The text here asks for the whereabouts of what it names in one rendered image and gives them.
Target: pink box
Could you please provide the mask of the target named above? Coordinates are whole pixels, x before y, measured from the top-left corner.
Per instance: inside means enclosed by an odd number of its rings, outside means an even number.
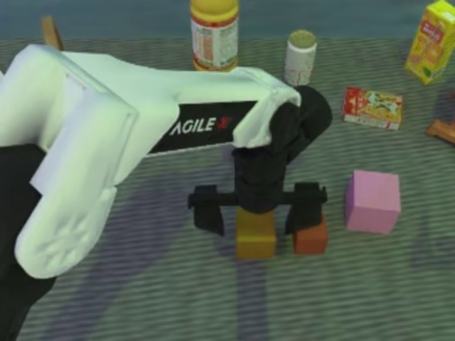
[[[400,179],[388,173],[355,170],[346,191],[346,228],[388,234],[401,213]]]

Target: can lid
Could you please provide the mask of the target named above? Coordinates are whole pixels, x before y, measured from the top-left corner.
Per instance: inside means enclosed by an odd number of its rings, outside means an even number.
[[[289,42],[296,48],[310,48],[316,44],[316,36],[307,30],[297,30],[291,33]]]

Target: juice box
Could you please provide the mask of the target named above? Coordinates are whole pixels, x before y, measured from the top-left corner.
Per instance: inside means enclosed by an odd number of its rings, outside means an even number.
[[[402,121],[402,108],[402,96],[349,87],[344,97],[343,120],[398,130]]]
[[[445,0],[426,7],[405,68],[424,84],[442,75],[455,41],[455,8]]]

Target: nutrition label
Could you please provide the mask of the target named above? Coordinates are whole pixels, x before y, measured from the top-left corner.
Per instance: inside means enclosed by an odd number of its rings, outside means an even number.
[[[192,20],[193,53],[206,68],[224,68],[237,58],[238,19],[218,25]]]

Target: cylindrical container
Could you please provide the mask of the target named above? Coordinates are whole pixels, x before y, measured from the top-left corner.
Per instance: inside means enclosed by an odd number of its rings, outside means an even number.
[[[193,64],[201,71],[228,71],[238,62],[238,0],[191,0]]]
[[[316,55],[316,36],[305,30],[293,32],[287,41],[284,81],[296,87],[310,82]]]

